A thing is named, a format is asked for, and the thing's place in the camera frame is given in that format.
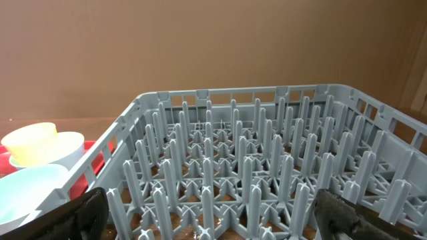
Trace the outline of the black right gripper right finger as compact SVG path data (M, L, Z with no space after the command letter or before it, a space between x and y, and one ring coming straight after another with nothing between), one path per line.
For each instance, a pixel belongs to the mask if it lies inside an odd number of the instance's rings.
M353 240L411 240L409 234L371 214L361 205L320 189L312 202L312 211L323 240L339 239L345 234Z

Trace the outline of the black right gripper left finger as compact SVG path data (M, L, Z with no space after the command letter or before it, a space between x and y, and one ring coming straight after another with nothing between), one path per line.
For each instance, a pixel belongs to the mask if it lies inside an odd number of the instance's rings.
M109 218L105 189L96 187L78 198L1 236L3 240L98 240Z

